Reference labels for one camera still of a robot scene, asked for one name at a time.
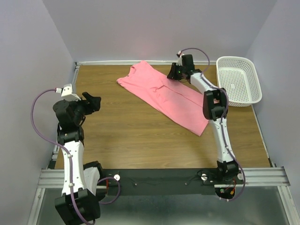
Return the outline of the pink t shirt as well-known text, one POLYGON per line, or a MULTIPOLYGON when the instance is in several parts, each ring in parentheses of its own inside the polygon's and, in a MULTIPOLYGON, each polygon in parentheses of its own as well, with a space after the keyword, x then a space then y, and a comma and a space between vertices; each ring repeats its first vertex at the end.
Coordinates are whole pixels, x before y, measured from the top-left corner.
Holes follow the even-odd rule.
POLYGON ((117 83, 197 136, 208 125, 203 114, 203 95, 167 79, 146 61, 131 66, 129 74, 117 79, 117 83))

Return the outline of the white perforated plastic basket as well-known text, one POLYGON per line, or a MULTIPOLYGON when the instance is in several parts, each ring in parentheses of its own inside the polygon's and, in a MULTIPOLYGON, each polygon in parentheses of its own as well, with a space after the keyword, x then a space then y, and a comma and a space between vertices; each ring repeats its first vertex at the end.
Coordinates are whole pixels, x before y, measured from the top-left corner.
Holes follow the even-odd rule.
POLYGON ((243 57, 223 56, 216 61, 217 84, 227 92, 229 105, 248 107, 262 99, 254 63, 243 57))

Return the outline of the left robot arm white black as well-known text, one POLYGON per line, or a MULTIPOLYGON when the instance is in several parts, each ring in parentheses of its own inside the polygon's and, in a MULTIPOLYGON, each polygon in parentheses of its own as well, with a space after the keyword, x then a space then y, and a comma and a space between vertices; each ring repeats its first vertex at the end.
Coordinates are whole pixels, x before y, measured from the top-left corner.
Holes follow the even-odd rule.
POLYGON ((58 119, 57 142, 64 159, 64 184, 55 208, 67 225, 93 225, 100 217, 95 194, 84 179, 84 131, 87 115, 100 110, 101 97, 87 92, 77 101, 61 100, 53 105, 58 119))

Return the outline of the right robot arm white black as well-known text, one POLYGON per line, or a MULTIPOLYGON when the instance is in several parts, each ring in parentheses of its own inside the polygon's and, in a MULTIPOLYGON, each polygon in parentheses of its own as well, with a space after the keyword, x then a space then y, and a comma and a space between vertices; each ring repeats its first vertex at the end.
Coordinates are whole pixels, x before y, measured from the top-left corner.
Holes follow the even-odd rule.
POLYGON ((167 78, 185 79, 203 94, 202 111, 213 128, 217 145, 217 181, 225 184, 241 173, 243 183, 246 183, 245 172, 233 153, 227 130, 229 100, 226 91, 211 83, 203 71, 195 68, 191 54, 178 52, 177 57, 178 62, 172 64, 167 78))

